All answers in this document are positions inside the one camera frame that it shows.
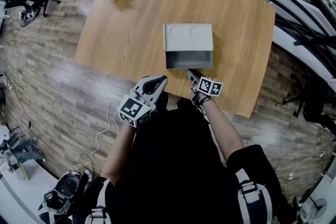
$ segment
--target white strap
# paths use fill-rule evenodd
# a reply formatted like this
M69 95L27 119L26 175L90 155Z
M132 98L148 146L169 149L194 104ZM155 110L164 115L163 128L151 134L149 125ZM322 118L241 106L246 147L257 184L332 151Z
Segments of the white strap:
M244 195L241 193L241 191L238 191L238 202L239 202L239 207L240 207L240 212L241 212L241 218L243 219L244 224L251 224L250 222L250 215L248 214L247 206L246 206L246 201L244 199Z
M244 169L240 169L238 172L236 172L236 177L238 178L240 184L246 180L250 180Z
M267 209L267 224L271 224L272 222L272 200L269 196L268 190L265 186L262 186L260 184L257 184L258 189L262 191L262 194L264 195L264 200L266 204Z
M109 182L110 182L109 179L105 180L104 185L103 185L102 189L100 190L98 200L97 200L97 207L98 206L106 207L106 205L105 205L105 191L106 191L106 188L107 188L107 185L109 184Z
M238 191L238 202L239 202L239 206L240 206L240 212L241 212L241 216L242 216L242 219L243 219L243 223L244 224L250 224L251 223L247 207L248 207L248 204L256 202L260 199L259 194L261 192L264 196L264 203L265 203L266 211L267 211L267 222L266 222L266 224L271 224L271 221L272 221L272 201L271 201L271 198L269 196L269 192L268 192L267 188L265 186L260 185L260 184L254 184L254 182L251 182L247 173L244 171L244 169L239 170L236 173L236 176L237 176L238 181L241 185L241 189Z
M104 185L98 196L96 208L91 210L91 214L87 216L85 224L111 224L110 215L105 211L105 192L109 182L109 179L104 181Z

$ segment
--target black shirt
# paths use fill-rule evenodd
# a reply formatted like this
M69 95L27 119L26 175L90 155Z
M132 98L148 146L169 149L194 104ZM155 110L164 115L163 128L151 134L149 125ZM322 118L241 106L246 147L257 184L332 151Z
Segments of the black shirt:
M112 223L242 223L235 176L242 168L250 180L266 186L274 213L280 184L259 145L233 152L226 168L200 112L190 107L159 113L137 130L123 179L107 186L106 209ZM84 223L96 207L104 180L91 182L74 224Z

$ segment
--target wire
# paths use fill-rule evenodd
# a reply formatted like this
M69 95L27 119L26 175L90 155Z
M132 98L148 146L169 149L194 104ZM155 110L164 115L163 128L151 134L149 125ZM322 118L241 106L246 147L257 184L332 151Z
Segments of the wire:
M20 133L20 135L19 136L22 136L22 135L24 135L27 131L29 130L29 125L28 125L28 127L27 127L27 129L26 130L24 130L22 133Z
M306 214L306 212L305 212L305 211L303 211L302 209L300 209L299 211L302 211L302 213L303 213L303 217L304 217L304 218L306 218L306 217L307 217L307 214Z
M13 90L14 90L14 92L15 92L15 94L16 94L16 96L17 96L17 98L18 98L18 100L19 100L19 102L20 102L20 104L21 104L21 106L22 106L22 108L23 108L23 110L25 111L27 117L29 118L29 121L31 122L31 119L30 119L30 117L29 117L27 111L25 110L25 107L23 106L22 101L21 101L19 95L17 94L17 92L16 92L16 90L15 90L15 87L13 86L13 83L12 83L12 88L13 88Z
M108 127L106 130L104 130L104 131L102 131L102 132L100 132L100 133L98 133L98 134L96 135L96 139L97 139L98 147L97 147L97 149L96 149L95 151L92 151L92 153L91 153L91 157L89 157L89 158L90 158L90 161L87 162L86 164L82 164L82 163L80 162L80 160L79 160L79 164L74 165L73 167L67 169L67 171L69 171L69 170L71 170L71 169L73 169L73 168L75 168L75 167L78 167L78 166L83 166L83 167L86 168L86 166L87 166L88 164L90 164L90 163L92 164L93 154L94 154L95 152L97 152L97 151L100 149L100 143L99 143L99 140L98 140L98 135L100 135L100 134L102 134L102 133L104 133L104 132L107 132L108 130L111 129L111 122L110 122L110 117L109 117L109 110L110 110L110 106L111 106L111 104L112 104L113 102L117 103L117 106L119 106L119 103L118 103L116 100L112 100L112 101L109 103L109 106L107 107L107 112L106 112L106 115L107 115L107 121L108 121L108 123L109 123L109 127ZM113 115L113 121L114 121L114 124L115 124L116 127L117 127L118 134L119 134L119 128L118 128L118 125L117 125L117 123L116 123L116 121L115 121L115 120L116 120L116 119L115 119L115 118L116 118L115 115L117 114L117 111L118 111L118 110L116 110L115 114Z
M82 156L87 156L88 158L90 158L90 156L88 155L88 154L85 154L85 153L82 153L82 154L80 154L80 156L79 156L79 163L81 164L81 165L83 165L83 163L80 161L80 159L82 158ZM93 167L93 161L91 161L91 167L92 167L92 179L94 179L94 171L95 171L95 168Z
M314 155L309 156L309 157L307 157L307 158L304 158L302 161L300 161L300 162L293 168L293 170L292 170L289 174L292 174L292 173L294 172L294 170L295 170L301 163L303 163L304 161L306 161L306 160L308 160L308 159L310 159L310 158L314 158L314 157L316 157L317 154L321 154L321 153L323 153L323 155L322 155L322 158L323 158L324 155L325 155L325 152L327 151L327 149L330 147L330 145L331 145L332 142L334 142L334 141L336 141L336 139L333 138L333 139L329 142L329 144L326 145L326 146L324 147L324 149L323 149L322 151L320 151L320 152L318 152L318 153L315 153Z
M61 216L59 219L57 219L56 221L54 221L52 224L55 224L58 220L60 220L62 217L66 216L67 214L63 214L63 216Z
M285 184L287 185L287 187L289 187L289 185L288 185L288 182L289 182L288 178L280 178L280 177L278 177L278 179L279 180L286 180Z

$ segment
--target desk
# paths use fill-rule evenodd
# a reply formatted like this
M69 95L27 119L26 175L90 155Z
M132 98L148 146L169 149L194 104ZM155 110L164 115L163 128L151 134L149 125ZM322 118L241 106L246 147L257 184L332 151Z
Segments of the desk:
M94 0L75 62L138 82L164 74L166 91L189 98L186 70L166 70L163 24L212 24L212 69L224 83L214 98L221 109L250 117L273 37L275 9L264 0Z

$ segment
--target gray box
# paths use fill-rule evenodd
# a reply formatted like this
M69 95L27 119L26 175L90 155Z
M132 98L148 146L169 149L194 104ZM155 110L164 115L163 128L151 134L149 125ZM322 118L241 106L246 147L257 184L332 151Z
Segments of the gray box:
M163 39L167 69L213 67L211 24L165 24Z

